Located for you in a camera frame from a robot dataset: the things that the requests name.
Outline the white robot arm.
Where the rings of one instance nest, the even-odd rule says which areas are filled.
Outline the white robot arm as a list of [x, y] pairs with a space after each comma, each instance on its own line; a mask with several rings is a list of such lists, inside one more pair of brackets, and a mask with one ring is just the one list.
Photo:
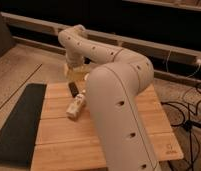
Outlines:
[[93, 41], [81, 25], [59, 32], [69, 67], [97, 64], [86, 82], [86, 103], [109, 171], [162, 171], [135, 97], [153, 81], [151, 61], [135, 51]]

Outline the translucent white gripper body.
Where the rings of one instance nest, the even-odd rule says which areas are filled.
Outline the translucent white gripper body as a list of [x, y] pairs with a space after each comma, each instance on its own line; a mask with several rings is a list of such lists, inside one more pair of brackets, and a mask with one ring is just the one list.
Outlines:
[[89, 65], [83, 65], [76, 68], [70, 68], [67, 64], [64, 65], [64, 74], [69, 82], [84, 81], [85, 76], [91, 71]]

